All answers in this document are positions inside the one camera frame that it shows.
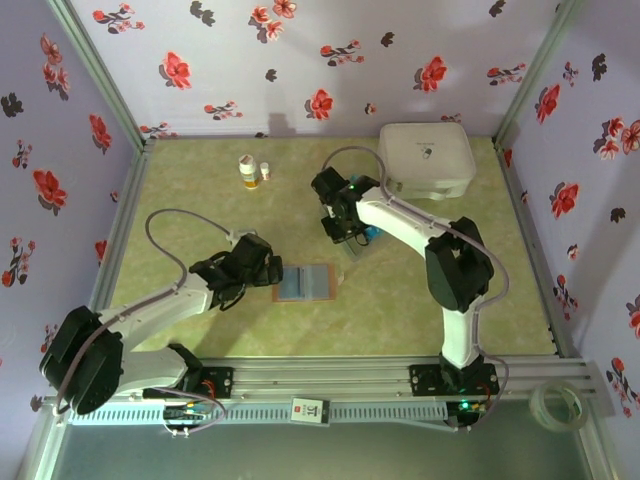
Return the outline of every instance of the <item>metal bracket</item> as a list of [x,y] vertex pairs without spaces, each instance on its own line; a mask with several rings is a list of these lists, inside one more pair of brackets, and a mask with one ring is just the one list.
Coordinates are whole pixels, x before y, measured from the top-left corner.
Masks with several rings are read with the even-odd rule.
[[491,363],[479,366],[466,388],[454,390],[442,378],[442,368],[437,364],[410,365],[409,383],[414,397],[447,395],[495,395],[500,391],[496,367]]

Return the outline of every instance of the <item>floral wallpaper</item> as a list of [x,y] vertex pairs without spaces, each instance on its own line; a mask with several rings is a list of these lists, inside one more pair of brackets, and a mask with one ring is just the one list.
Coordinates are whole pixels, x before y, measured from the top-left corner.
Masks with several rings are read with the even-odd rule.
[[378,135],[401,121],[493,135],[558,1],[71,3],[141,134],[158,138]]
[[608,386],[625,478],[640,478],[639,14],[631,0],[586,2],[503,145],[561,321]]
[[11,66],[0,76],[0,479],[11,480],[48,392],[42,354],[89,301],[134,150],[45,2],[3,5],[0,41],[11,45],[0,52]]

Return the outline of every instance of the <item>gray cable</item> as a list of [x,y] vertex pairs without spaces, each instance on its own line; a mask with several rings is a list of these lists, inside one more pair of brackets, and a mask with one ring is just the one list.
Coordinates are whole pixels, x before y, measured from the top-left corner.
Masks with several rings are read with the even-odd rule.
[[214,227],[221,230],[225,235],[229,235],[229,230],[217,224],[213,220],[209,220],[208,218],[203,217],[202,215],[199,215],[194,212],[190,212],[189,210],[182,210],[180,208],[163,208],[160,210],[156,210],[155,212],[151,213],[151,215],[147,217],[147,220],[144,223],[144,231],[145,231],[145,234],[147,235],[147,238],[149,239],[151,244],[160,251],[160,253],[170,258],[171,260],[173,260],[180,267],[180,271],[181,271],[180,279],[176,282],[175,286],[170,288],[169,290],[165,290],[164,292],[161,292],[158,295],[148,298],[147,300],[144,300],[140,303],[135,303],[130,307],[124,309],[122,312],[120,312],[119,315],[116,315],[109,321],[103,323],[91,335],[89,335],[89,338],[87,338],[85,342],[82,344],[82,346],[78,349],[78,353],[76,353],[76,356],[73,357],[73,360],[69,365],[69,369],[67,370],[67,373],[62,379],[60,388],[58,388],[58,395],[56,396],[56,400],[53,406],[54,415],[59,416],[65,413],[67,410],[69,410],[69,407],[70,407],[69,404],[65,405],[63,408],[60,408],[62,404],[62,399],[64,398],[64,394],[67,392],[67,388],[69,388],[69,383],[71,382],[71,378],[73,377],[73,374],[78,369],[78,365],[80,364],[80,361],[82,360],[84,355],[87,353],[87,350],[89,349],[89,347],[91,347],[91,345],[96,340],[96,338],[98,338],[103,332],[105,332],[109,327],[114,325],[116,322],[120,320],[124,320],[127,316],[140,310],[141,308],[144,308],[148,305],[151,305],[152,303],[155,303],[159,300],[162,300],[168,297],[169,295],[172,295],[176,290],[180,289],[180,287],[182,287],[186,282],[188,272],[184,262],[180,260],[178,257],[176,257],[174,254],[166,250],[165,248],[158,245],[158,243],[155,241],[155,239],[151,235],[151,231],[149,230],[149,225],[151,224],[151,220],[153,220],[157,215],[160,215],[161,213],[167,213],[167,212],[176,212],[176,213],[184,213],[187,215],[191,215],[193,217],[199,218],[200,220],[210,225],[213,225]]
[[484,245],[482,245],[481,243],[477,242],[473,238],[454,230],[449,225],[445,225],[443,223],[438,222],[435,218],[433,218],[432,216],[428,215],[426,212],[423,212],[419,208],[416,208],[413,205],[410,205],[407,202],[404,202],[403,200],[396,199],[391,193],[389,193],[389,191],[387,189],[387,168],[386,168],[382,158],[380,158],[380,155],[378,155],[375,151],[371,150],[370,148],[363,147],[363,146],[360,146],[360,145],[350,145],[350,146],[347,146],[347,147],[338,148],[337,150],[332,152],[331,155],[329,155],[327,157],[327,159],[324,161],[324,163],[322,164],[321,171],[324,170],[327,167],[327,165],[329,164],[329,162],[331,161],[331,159],[333,157],[335,157],[337,154],[339,154],[341,152],[344,152],[344,151],[347,151],[347,150],[362,150],[364,152],[370,153],[371,155],[373,155],[375,157],[376,162],[378,163],[378,169],[379,169],[379,172],[380,172],[380,191],[382,192],[382,196],[384,197],[384,199],[387,201],[387,203],[389,205],[395,205],[396,207],[398,207],[400,210],[404,211],[405,213],[417,215],[420,218],[422,218],[425,222],[427,222],[429,225],[431,225],[433,227],[436,227],[436,228],[438,228],[440,230],[443,230],[445,232],[448,232],[451,235],[453,235],[454,237],[457,237],[457,238],[460,238],[460,239],[464,240],[469,245],[471,245],[472,247],[476,248],[477,250],[479,250],[482,253],[484,253],[487,257],[489,257],[491,259],[491,261],[496,265],[498,270],[500,270],[500,273],[502,274],[502,278],[504,279],[503,280],[503,285],[502,285],[502,290],[498,294],[496,294],[495,296],[480,302],[478,305],[476,305],[476,307],[473,310],[472,326],[471,326],[471,332],[472,333],[471,333],[471,335],[472,335],[472,341],[473,341],[474,348],[476,348],[476,350],[478,350],[478,353],[480,353],[480,355],[482,355],[485,358],[488,358],[490,360],[494,360],[494,361],[502,364],[502,366],[504,367],[504,380],[502,381],[502,385],[500,387],[500,391],[496,395],[495,399],[491,402],[491,405],[489,405],[489,408],[487,409],[486,413],[482,417],[480,417],[480,419],[478,419],[478,421],[475,423],[474,427],[477,427],[491,413],[493,413],[493,411],[495,410],[495,406],[500,401],[500,398],[502,398],[502,394],[504,393],[504,391],[506,389],[506,386],[507,386],[507,382],[509,381],[509,365],[507,364],[507,362],[505,362],[500,357],[497,357],[495,355],[491,355],[491,354],[485,352],[482,349],[482,347],[480,346],[480,341],[479,341],[479,338],[478,338],[478,326],[479,326],[479,323],[480,323],[480,310],[482,310],[483,308],[486,308],[489,305],[492,305],[492,304],[502,300],[507,295],[507,293],[509,292],[509,273],[507,272],[507,269],[504,267],[504,265],[502,264],[500,259],[493,252],[491,252],[488,248],[486,248]]

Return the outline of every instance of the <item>white label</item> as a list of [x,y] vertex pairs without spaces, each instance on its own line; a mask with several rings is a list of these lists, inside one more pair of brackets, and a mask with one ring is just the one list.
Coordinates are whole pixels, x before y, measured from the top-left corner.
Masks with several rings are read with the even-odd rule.
[[294,398],[291,403],[291,421],[321,425],[324,402],[307,398]]

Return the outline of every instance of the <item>tape roll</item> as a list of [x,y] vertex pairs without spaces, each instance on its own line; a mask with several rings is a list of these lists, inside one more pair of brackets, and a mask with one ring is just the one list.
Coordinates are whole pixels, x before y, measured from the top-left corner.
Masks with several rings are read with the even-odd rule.
[[571,432],[587,422],[587,402],[580,391],[564,380],[538,386],[529,399],[531,414],[547,430]]

